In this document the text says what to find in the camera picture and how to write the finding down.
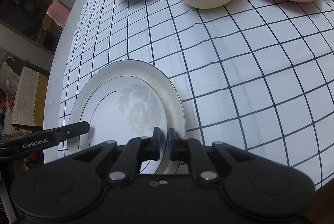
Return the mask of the checkered white tablecloth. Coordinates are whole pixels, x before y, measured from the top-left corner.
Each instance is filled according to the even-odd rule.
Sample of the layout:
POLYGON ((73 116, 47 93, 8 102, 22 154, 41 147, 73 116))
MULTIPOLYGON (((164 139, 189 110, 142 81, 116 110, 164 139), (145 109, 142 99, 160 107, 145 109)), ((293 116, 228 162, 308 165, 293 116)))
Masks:
POLYGON ((141 60, 176 87, 186 134, 333 179, 333 0, 76 0, 58 44, 45 128, 68 124, 89 79, 141 60))

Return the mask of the pink towel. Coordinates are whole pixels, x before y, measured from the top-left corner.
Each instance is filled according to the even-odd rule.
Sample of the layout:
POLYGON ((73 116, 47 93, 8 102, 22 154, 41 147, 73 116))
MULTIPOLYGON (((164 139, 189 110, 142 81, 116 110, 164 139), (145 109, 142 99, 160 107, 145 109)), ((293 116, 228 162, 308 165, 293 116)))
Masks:
POLYGON ((70 14, 70 10, 60 2, 54 1, 47 9, 46 14, 48 14, 54 20, 56 25, 64 27, 70 14))

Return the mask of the wooden chair left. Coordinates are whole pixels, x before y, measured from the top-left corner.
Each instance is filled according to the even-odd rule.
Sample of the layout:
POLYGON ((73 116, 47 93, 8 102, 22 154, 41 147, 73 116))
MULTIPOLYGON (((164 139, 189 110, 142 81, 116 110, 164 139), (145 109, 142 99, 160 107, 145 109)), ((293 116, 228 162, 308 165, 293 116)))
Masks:
MULTIPOLYGON (((66 6, 66 4, 64 4, 61 0, 56 0, 56 1, 60 2, 67 9, 70 10, 70 8, 68 8, 68 6, 66 6)), ((47 35, 55 39, 60 39, 63 29, 64 27, 56 25, 54 20, 48 14, 45 13, 45 16, 41 23, 41 29, 36 37, 36 42, 40 45, 43 45, 47 35)))

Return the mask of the large white floral plate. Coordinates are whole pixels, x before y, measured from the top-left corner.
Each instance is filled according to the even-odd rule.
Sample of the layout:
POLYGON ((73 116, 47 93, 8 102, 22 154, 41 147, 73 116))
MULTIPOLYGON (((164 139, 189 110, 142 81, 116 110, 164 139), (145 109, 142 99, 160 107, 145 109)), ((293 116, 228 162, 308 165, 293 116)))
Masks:
POLYGON ((186 135, 186 119, 180 96, 168 77, 139 60, 114 62, 95 73, 74 103, 71 124, 88 122, 86 134, 68 139, 69 154, 108 140, 125 145, 136 137, 152 136, 161 130, 160 159, 143 162, 143 174, 175 174, 179 162, 169 161, 169 128, 186 135))

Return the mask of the cream cushion chair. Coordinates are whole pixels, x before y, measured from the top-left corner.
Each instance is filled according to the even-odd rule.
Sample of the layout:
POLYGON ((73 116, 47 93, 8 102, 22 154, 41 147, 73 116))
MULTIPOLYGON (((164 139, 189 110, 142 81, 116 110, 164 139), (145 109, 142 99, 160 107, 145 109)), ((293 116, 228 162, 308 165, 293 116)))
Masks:
POLYGON ((5 137, 18 137, 43 130, 48 78, 24 67, 20 76, 9 75, 1 84, 5 88, 5 137))

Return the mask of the dark bookshelf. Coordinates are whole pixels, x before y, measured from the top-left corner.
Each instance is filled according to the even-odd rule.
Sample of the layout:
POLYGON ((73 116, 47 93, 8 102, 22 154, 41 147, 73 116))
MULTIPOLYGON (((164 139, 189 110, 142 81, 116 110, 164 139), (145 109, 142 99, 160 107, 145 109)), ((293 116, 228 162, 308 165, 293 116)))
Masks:
POLYGON ((47 53, 54 55, 58 40, 42 29, 52 0, 1 0, 1 24, 47 53))

